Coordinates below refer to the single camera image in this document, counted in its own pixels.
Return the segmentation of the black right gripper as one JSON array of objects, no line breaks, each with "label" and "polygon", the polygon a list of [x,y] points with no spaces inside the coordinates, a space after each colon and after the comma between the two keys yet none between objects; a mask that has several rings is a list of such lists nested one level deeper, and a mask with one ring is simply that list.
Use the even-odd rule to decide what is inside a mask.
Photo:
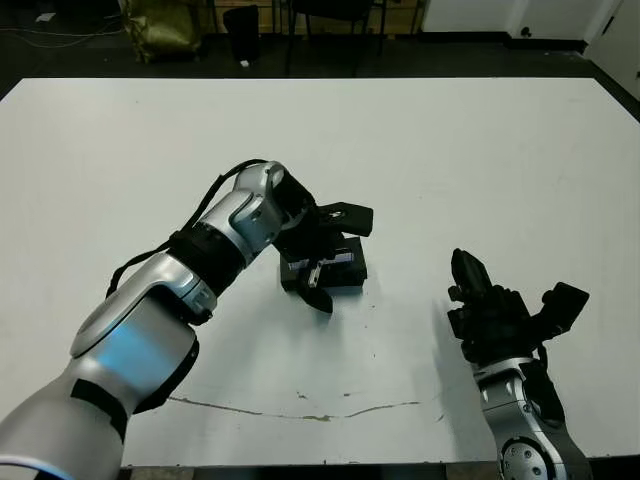
[{"label": "black right gripper", "polygon": [[451,271],[454,285],[449,297],[461,307],[447,317],[461,341],[464,358],[471,364],[493,364],[514,357],[532,357],[541,340],[518,291],[492,286],[484,264],[456,248]]}]

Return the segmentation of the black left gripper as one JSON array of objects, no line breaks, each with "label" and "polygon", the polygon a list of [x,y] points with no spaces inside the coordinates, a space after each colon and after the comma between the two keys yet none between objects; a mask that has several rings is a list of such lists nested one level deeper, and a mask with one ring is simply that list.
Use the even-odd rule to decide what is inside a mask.
[{"label": "black left gripper", "polygon": [[331,296],[319,287],[310,287],[301,281],[303,274],[320,268],[319,280],[327,274],[333,279],[333,270],[350,265],[348,239],[336,227],[322,220],[306,219],[296,227],[283,231],[277,237],[280,254],[280,281],[283,288],[296,288],[299,297],[309,306],[325,314],[333,313]]}]

